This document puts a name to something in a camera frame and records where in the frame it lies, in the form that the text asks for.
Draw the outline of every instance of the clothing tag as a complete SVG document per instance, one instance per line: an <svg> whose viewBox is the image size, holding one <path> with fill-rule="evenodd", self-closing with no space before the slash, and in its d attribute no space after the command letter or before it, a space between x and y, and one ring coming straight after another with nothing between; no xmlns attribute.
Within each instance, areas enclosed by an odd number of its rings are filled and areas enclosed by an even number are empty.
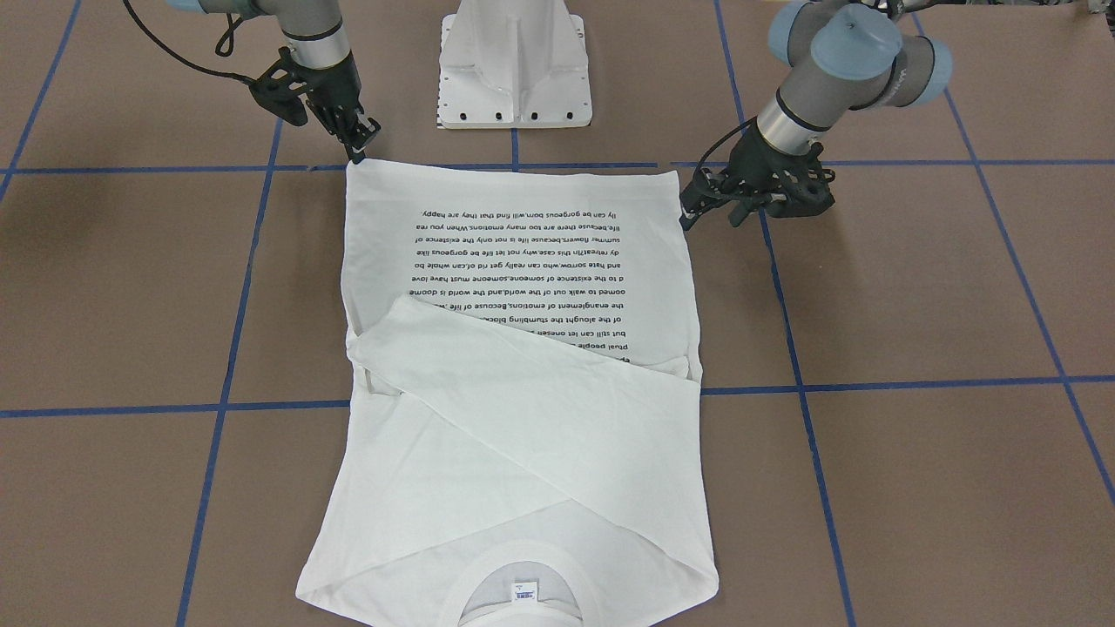
<svg viewBox="0 0 1115 627"><path fill-rule="evenodd" d="M539 582L524 581L511 587L511 602L534 604L539 602Z"/></svg>

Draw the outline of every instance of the blue grid line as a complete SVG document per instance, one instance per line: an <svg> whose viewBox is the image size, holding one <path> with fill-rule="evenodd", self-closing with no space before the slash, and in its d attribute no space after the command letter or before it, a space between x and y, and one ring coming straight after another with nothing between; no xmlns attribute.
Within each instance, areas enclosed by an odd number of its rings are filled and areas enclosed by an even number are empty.
<svg viewBox="0 0 1115 627"><path fill-rule="evenodd" d="M971 160L844 160L826 161L826 165L840 167L859 166L948 166L948 165L975 165ZM982 165L995 166L1095 166L1115 165L1115 160L1090 158L1090 160L980 160ZM696 161L671 161L675 167L696 167ZM618 168L657 168L659 164L651 161L632 162L569 162L569 163L429 163L433 167L446 167L449 170L510 170L518 172L522 170L618 170ZM724 167L727 162L708 161L705 165L709 167ZM348 166L343 163L329 163L320 165L277 165L275 172L342 172ZM205 174L222 172L266 172L266 165L142 165L142 166L104 166L104 167L16 167L0 168L0 174L6 176L35 176L35 175L61 175L61 174Z"/></svg>
<svg viewBox="0 0 1115 627"><path fill-rule="evenodd" d="M982 165L1115 165L1115 158L981 158Z"/></svg>
<svg viewBox="0 0 1115 627"><path fill-rule="evenodd" d="M921 20L918 16L913 16L914 25L918 27L918 33L922 37L925 36L925 30L921 26ZM1041 337L1045 339L1046 348L1049 350L1049 357L1053 359L1054 366L1057 368L1057 375L1060 378L1061 385L1065 387L1065 395L1068 396L1068 403L1073 406L1073 413L1076 415L1076 422L1080 427L1080 432L1084 435L1084 440L1088 445L1088 450L1092 452L1092 459L1096 464L1096 470L1099 471L1099 478L1103 480L1104 488L1107 490L1107 499L1115 505L1115 484L1112 484L1111 474L1107 472L1107 466L1104 464L1104 459L1099 454L1099 448L1096 446L1096 441L1092 436L1092 430L1088 427L1088 421L1084 417L1084 412L1080 409L1080 404L1076 399L1076 393L1073 392L1072 382L1068 378L1068 374L1065 372L1065 365L1060 360L1060 355L1057 353L1057 347L1053 341L1053 334L1049 332L1049 327L1046 325L1045 317L1041 315L1041 309L1038 307L1037 298L1034 296L1034 290L1030 288L1030 281L1026 278L1026 271L1022 269L1022 262L1018 257L1018 252L1015 250L1015 244L1010 239L1010 233L1007 231L1007 224L1002 220L1002 214L999 212L999 204L995 200L995 194L991 192L991 185L987 182L987 176L983 174L983 167L980 165L979 160L976 157L976 148L972 146L971 138L968 135L968 129L964 127L963 120L960 118L960 110L957 108L957 103L952 98L952 93L946 88L944 98L949 103L949 109L952 112L952 117L957 122L957 127L960 129L960 137L964 141L964 147L968 148L968 154L971 155L975 162L976 174L979 176L980 185L983 187L983 194L987 196L987 202L991 208L991 214L995 216L995 223L999 228L999 233L1002 235L1002 243L1007 247L1007 253L1010 255L1010 261L1015 266L1015 272L1018 274L1018 280L1022 284L1022 289L1026 291L1026 298L1029 300L1030 309L1034 311L1034 318L1038 322L1038 328L1041 330Z"/></svg>
<svg viewBox="0 0 1115 627"><path fill-rule="evenodd" d="M518 172L518 129L511 129L511 171Z"/></svg>
<svg viewBox="0 0 1115 627"><path fill-rule="evenodd" d="M720 46L724 48L724 59L727 65L728 80L731 84L731 94L736 100L736 115L743 124L747 117L744 115L743 99L739 95L739 86L736 84L736 70L731 61L731 49L728 46L728 33L725 29L724 12L720 8L720 0L714 0L716 8L716 21L720 29ZM847 627L856 627L855 610L852 606L852 592L849 588L847 576L844 570L844 558L841 553L840 538L836 533L836 521L833 517L832 503L828 500L828 486L825 482L825 471L821 463L821 450L817 446L816 434L813 428L813 416L809 412L808 395L805 390L805 382L802 378L802 366L797 359L797 349L794 345L794 330L789 322L789 309L786 307L786 297L782 288L782 278L778 274L778 260L774 251L774 241L770 239L770 229L767 224L766 213L759 212L759 224L763 228L763 241L766 243L767 252L770 255L770 278L774 281L775 293L778 297L778 306L782 308L782 320L786 331L786 348L789 351L789 363L794 369L794 385L797 390L797 402L802 408L802 421L809 443L809 454L813 459L813 473L816 475L817 492L821 496L821 509L825 517L825 527L828 530L828 544L832 548L833 562L836 568L836 579L840 582L841 598L844 601L844 616Z"/></svg>
<svg viewBox="0 0 1115 627"><path fill-rule="evenodd" d="M701 388L701 396L744 396L749 394L794 394L797 386L794 385L754 385L744 387L705 387Z"/></svg>
<svg viewBox="0 0 1115 627"><path fill-rule="evenodd" d="M806 392L871 392L880 389L956 389L960 387L1011 387L1020 385L1060 385L1059 377L1014 377L996 379L947 379L879 383L809 384Z"/></svg>
<svg viewBox="0 0 1115 627"><path fill-rule="evenodd" d="M248 251L248 267L244 269L244 283L240 291L240 307L236 310L236 322L232 330L232 345L229 348L229 368L224 375L221 388L221 405L213 423L213 440L210 444L209 460L205 464L205 480L202 482L202 494L197 503L197 520L194 523L194 534L190 543L190 559L186 562L186 573L182 581L182 599L178 602L177 627L185 627L186 612L190 610L190 595L194 587L194 575L197 571L197 556L201 552L202 534L205 532L205 515L209 512L210 493L213 490L213 475L216 471L216 459L221 450L221 435L224 432L224 418L227 411L223 407L229 403L232 392L232 378L236 369L236 355L240 350L240 338L244 329L244 318L248 312L248 297L252 289L252 266L255 262L255 250L260 245L260 232L263 229L263 218L271 195L271 181L274 179L275 160L279 156L279 141L282 137L282 120L275 120L274 136L271 139L271 156L268 158L268 173L263 179L263 191L260 193L260 205L255 212L255 228L252 231L252 245Z"/></svg>
<svg viewBox="0 0 1115 627"><path fill-rule="evenodd" d="M66 52L66 46L69 44L70 33L74 32L74 25L77 23L77 13L80 9L81 0L74 0L74 9L70 10L69 20L66 21L66 29L62 30L62 39L58 42L58 50L55 51L55 58L50 61L50 69L47 70L47 76L42 79L42 87L39 88L39 95L35 98L35 106L31 107L31 114L27 117L27 124L23 125L23 133L20 134L19 143L16 144L16 153L11 155L11 164L8 166L7 172L4 172L3 180L0 181L0 201L3 201L4 194L8 193L8 185L11 184L12 175L19 165L19 158L23 156L27 139L31 136L31 128L35 126L35 120L39 117L39 109L42 108L42 102L47 98L47 90L50 89L50 84L55 80L55 73L58 71L58 66L61 64L62 54Z"/></svg>
<svg viewBox="0 0 1115 627"><path fill-rule="evenodd" d="M266 172L265 165L140 165L122 167L19 167L16 174L197 174L221 172Z"/></svg>
<svg viewBox="0 0 1115 627"><path fill-rule="evenodd" d="M122 407L58 407L45 409L4 409L0 418L64 418L72 416L120 416L140 414L190 414L216 412L221 405L135 405Z"/></svg>
<svg viewBox="0 0 1115 627"><path fill-rule="evenodd" d="M617 168L648 168L658 167L658 163L651 161L630 162L600 162L600 163L522 163L522 170L617 170Z"/></svg>
<svg viewBox="0 0 1115 627"><path fill-rule="evenodd" d="M1069 383L1102 384L1115 383L1115 375L1080 375L1067 377ZM909 382L872 382L872 383L832 383L832 384L806 384L807 393L825 392L874 392L874 390L901 390L901 389L950 389L961 387L1009 387L1030 385L1060 385L1060 377L1015 377L1015 378L991 378L991 379L940 379L940 380L909 380ZM706 387L701 389L701 396L745 396L765 394L796 394L796 385L750 385L750 386L726 386ZM188 414L209 412L263 412L263 411L285 411L285 409L329 409L343 408L349 406L347 398L333 398L324 401L256 401L240 403L207 403L207 404L184 404L184 405L120 405L113 407L47 407L39 409L0 409L0 419L3 418L52 418L52 417L77 417L77 416L118 416L118 415L142 415L142 414Z"/></svg>
<svg viewBox="0 0 1115 627"><path fill-rule="evenodd" d="M979 160L973 161L970 158L854 158L854 160L832 160L825 161L825 165L832 166L909 166L909 165L927 165L927 166L942 166L942 165L1011 165L1011 166L1034 166L1034 165L1066 165L1066 166L1085 166L1085 165L1115 165L1115 160L1109 158L998 158L998 160ZM696 161L671 161L670 165L677 167L697 167ZM709 167L724 167L728 165L725 161L706 161L705 165Z"/></svg>

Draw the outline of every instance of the light blue joint cap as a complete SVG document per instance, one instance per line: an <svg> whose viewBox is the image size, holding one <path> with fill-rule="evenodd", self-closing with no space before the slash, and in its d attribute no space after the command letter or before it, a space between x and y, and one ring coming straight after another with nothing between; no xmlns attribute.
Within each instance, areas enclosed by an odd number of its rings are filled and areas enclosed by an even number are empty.
<svg viewBox="0 0 1115 627"><path fill-rule="evenodd" d="M933 47L933 71L929 75L925 90L921 93L921 96L918 96L917 100L910 103L911 107L924 105L940 96L949 86L949 79L952 78L952 51L943 41L929 39L929 44Z"/></svg>
<svg viewBox="0 0 1115 627"><path fill-rule="evenodd" d="M867 80L888 69L902 49L902 32L886 16L863 4L836 11L809 46L813 60L830 76Z"/></svg>
<svg viewBox="0 0 1115 627"><path fill-rule="evenodd" d="M787 66L789 65L789 31L794 29L797 13L808 2L798 1L789 2L783 7L774 17L774 21L770 22L770 31L767 32L767 47L770 48L770 54Z"/></svg>
<svg viewBox="0 0 1115 627"><path fill-rule="evenodd" d="M201 0L166 0L166 3L180 11L205 12L205 9L202 9Z"/></svg>

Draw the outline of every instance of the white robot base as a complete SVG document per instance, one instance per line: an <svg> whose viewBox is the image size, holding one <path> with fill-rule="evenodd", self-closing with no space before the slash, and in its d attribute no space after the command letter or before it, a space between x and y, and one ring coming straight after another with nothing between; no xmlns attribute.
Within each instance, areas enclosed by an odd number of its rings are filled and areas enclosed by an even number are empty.
<svg viewBox="0 0 1115 627"><path fill-rule="evenodd" d="M462 0L442 21L437 125L569 128L592 120L584 20L564 0Z"/></svg>

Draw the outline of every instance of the brown floor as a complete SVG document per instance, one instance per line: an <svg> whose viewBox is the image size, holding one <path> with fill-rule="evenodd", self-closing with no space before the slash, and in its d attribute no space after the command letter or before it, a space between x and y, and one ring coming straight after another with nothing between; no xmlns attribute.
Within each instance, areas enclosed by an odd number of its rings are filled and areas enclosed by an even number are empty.
<svg viewBox="0 0 1115 627"><path fill-rule="evenodd" d="M281 45L135 4L215 67ZM779 4L569 0L592 126L437 131L457 4L345 3L374 156L688 176L785 74ZM920 16L951 103L842 120L824 216L689 234L723 590L667 625L1115 625L1115 47L1079 3ZM118 2L0 3L0 624L350 625L293 597L347 419L340 148Z"/></svg>

